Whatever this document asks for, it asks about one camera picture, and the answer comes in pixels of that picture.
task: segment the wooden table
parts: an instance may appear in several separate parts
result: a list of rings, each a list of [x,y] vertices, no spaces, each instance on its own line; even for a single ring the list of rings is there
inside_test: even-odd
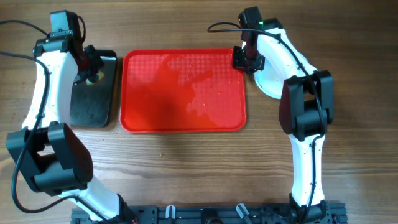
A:
[[[21,19],[50,31],[50,12],[68,9],[85,19],[87,44],[112,49],[122,59],[138,48],[239,45],[240,34],[208,34],[206,28],[237,22],[249,6],[259,6],[263,18],[277,17],[298,51],[333,75],[335,120],[322,160],[325,197],[346,203],[350,223],[397,222],[397,1],[7,0],[0,4],[0,20]],[[3,25],[0,49],[31,55],[39,38],[30,27]],[[0,60],[0,223],[68,223],[70,202],[36,215],[18,211],[12,202],[14,162],[5,147],[6,134],[21,128],[36,71],[27,60]],[[95,175],[128,204],[288,201],[292,149],[278,122],[279,101],[264,95],[250,78],[248,121],[233,133],[129,134],[119,123],[119,90],[120,82],[108,127],[74,131],[91,152]],[[55,200],[33,193],[19,180],[18,194],[26,207]]]

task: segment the red tray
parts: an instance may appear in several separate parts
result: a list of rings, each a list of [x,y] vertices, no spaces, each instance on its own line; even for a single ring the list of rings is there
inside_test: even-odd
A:
[[[132,133],[235,131],[246,122],[232,49],[133,50],[124,58],[120,123]]]

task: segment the black mat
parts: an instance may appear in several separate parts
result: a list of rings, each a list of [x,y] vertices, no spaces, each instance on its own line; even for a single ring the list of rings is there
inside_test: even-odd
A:
[[[97,50],[105,66],[104,78],[93,85],[74,85],[70,101],[70,124],[102,128],[108,125],[118,59],[112,50]]]

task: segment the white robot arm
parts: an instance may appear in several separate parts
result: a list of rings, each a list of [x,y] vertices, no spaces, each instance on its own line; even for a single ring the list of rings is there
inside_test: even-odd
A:
[[[295,49],[277,19],[263,21],[257,7],[245,9],[239,23],[243,46],[234,48],[233,67],[254,74],[265,94],[281,99],[279,121],[293,150],[290,199],[297,207],[298,221],[316,220],[324,213],[321,155],[327,124],[333,120],[333,79],[328,71],[319,72],[310,65]],[[315,99],[305,101],[305,92],[315,95]],[[308,217],[307,208],[311,207],[319,208],[318,215]]]
[[[52,145],[55,154],[37,157],[35,152],[42,148],[29,149],[25,154],[20,171],[29,187],[35,192],[43,191],[51,196],[78,197],[80,201],[75,198],[70,200],[84,209],[93,221],[128,216],[124,211],[127,205],[123,199],[93,175],[90,153],[68,127],[72,86],[76,83],[76,77],[80,77],[78,82],[86,79],[95,81],[103,62],[92,45],[83,50],[84,37],[81,37],[75,13],[53,12],[51,22],[53,32],[45,39],[38,40],[34,47],[36,59],[49,71],[49,83],[46,83],[43,75],[44,67],[37,63],[37,81],[29,114],[23,122],[23,130],[8,135],[7,148],[17,162],[24,144],[28,144],[21,136],[34,134],[33,128],[47,85],[44,115],[37,127],[44,134],[35,141],[40,145],[41,140],[45,139],[43,143]]]
[[[308,72],[313,73],[317,70],[314,66],[310,65],[307,59],[290,43],[285,29],[276,27],[267,30],[267,32],[271,34],[280,34],[280,38],[294,51],[295,55]],[[265,63],[263,70],[258,70],[254,73],[254,80],[257,86],[268,96],[280,99],[284,80],[292,78],[293,76],[305,76],[303,71],[299,69],[292,54],[275,38],[259,35],[257,39],[257,50],[265,57]],[[292,143],[294,165],[292,196],[299,205],[311,206],[308,204],[312,188],[313,169],[311,143],[316,136],[319,136],[319,134],[307,136],[304,141],[299,141],[293,134],[289,135],[290,142]],[[312,205],[319,204],[325,199],[321,180],[321,154],[324,140],[325,137],[323,136],[321,139],[317,140],[316,145],[315,170],[317,173],[317,187],[314,191]]]

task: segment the black mounting bracket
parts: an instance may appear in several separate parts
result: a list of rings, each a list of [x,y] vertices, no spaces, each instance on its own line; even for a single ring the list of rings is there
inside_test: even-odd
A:
[[[289,203],[275,203],[260,206],[247,206],[249,222],[252,224],[291,224]],[[137,216],[137,224],[241,224],[246,223],[238,215],[236,207],[177,207],[175,218],[166,218],[166,207],[131,206]],[[326,215],[308,223],[346,224],[345,205],[325,203]],[[97,224],[90,220],[81,209],[72,210],[71,224]]]
[[[30,132],[24,128],[7,135],[6,147],[15,162]],[[93,161],[87,148],[65,123],[52,123],[30,134],[34,135],[34,141],[27,146],[20,168],[30,189],[56,196],[63,190],[87,188],[93,178]],[[39,155],[45,145],[52,146],[54,153]]]
[[[286,134],[293,134],[299,141],[321,133],[317,102],[304,99],[305,93],[314,94],[310,82],[314,82],[319,95],[324,134],[333,121],[333,77],[329,71],[315,71],[310,78],[293,76],[286,79],[279,105],[279,123]]]
[[[241,28],[268,30],[273,28],[283,28],[278,19],[262,20],[258,7],[244,9],[238,16]],[[242,31],[241,39],[246,45],[242,48],[234,47],[232,67],[251,75],[258,70],[264,69],[266,58],[257,50],[257,38],[259,33],[254,31]]]
[[[94,83],[98,80],[96,74],[104,66],[100,55],[92,45],[83,49],[85,37],[81,36],[78,15],[69,11],[51,12],[52,32],[44,39],[39,39],[33,48],[35,57],[46,52],[70,52],[78,65],[78,78],[74,84],[86,79]]]
[[[321,220],[322,218],[329,215],[327,212],[327,203],[322,200],[317,205],[312,205],[306,208],[306,206],[298,205],[297,202],[294,200],[292,194],[289,194],[289,201],[290,201],[290,215],[289,215],[289,222],[290,224],[296,223],[310,223],[315,222],[317,220]]]

